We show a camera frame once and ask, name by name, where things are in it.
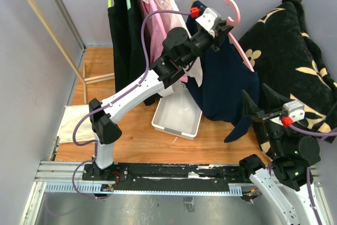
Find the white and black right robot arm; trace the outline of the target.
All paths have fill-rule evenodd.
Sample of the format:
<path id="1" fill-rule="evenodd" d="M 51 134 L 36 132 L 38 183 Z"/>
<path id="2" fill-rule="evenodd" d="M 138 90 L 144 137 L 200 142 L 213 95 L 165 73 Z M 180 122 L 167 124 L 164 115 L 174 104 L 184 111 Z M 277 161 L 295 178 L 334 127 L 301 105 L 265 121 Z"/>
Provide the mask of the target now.
<path id="1" fill-rule="evenodd" d="M 257 186 L 283 224 L 324 224 L 320 208 L 315 204 L 315 187 L 310 167 L 318 163 L 320 147 L 313 134 L 292 130 L 304 119 L 304 105 L 262 86 L 267 108 L 261 109 L 246 91 L 243 114 L 259 126 L 273 153 L 271 167 L 256 155 L 239 162 L 239 178 Z"/>

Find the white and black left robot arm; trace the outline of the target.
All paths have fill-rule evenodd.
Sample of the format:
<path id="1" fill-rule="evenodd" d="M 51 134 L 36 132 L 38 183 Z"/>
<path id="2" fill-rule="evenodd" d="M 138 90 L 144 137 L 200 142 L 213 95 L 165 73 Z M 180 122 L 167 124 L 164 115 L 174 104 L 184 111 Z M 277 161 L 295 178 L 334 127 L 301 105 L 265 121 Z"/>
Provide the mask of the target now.
<path id="1" fill-rule="evenodd" d="M 148 97 L 164 91 L 177 82 L 197 57 L 208 48 L 219 48 L 233 26 L 221 19 L 198 22 L 199 29 L 192 37 L 187 29 L 175 27 L 163 41 L 162 55 L 135 81 L 115 95 L 89 103 L 89 116 L 95 135 L 96 148 L 93 163 L 94 174 L 100 180 L 108 180 L 113 174 L 114 143 L 122 136 L 117 123 L 131 109 Z"/>

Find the navy blue t shirt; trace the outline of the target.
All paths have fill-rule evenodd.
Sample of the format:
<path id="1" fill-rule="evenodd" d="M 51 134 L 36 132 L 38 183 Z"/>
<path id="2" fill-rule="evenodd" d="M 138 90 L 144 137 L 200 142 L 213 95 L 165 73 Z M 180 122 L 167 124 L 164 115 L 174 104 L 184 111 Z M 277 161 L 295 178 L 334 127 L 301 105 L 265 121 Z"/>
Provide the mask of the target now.
<path id="1" fill-rule="evenodd" d="M 233 142 L 245 135 L 253 123 L 243 115 L 242 91 L 259 102 L 260 81 L 257 72 L 252 72 L 228 37 L 216 52 L 208 48 L 201 56 L 202 84 L 189 77 L 185 83 L 192 98 L 203 115 L 211 121 L 230 122 L 234 129 L 224 138 Z"/>

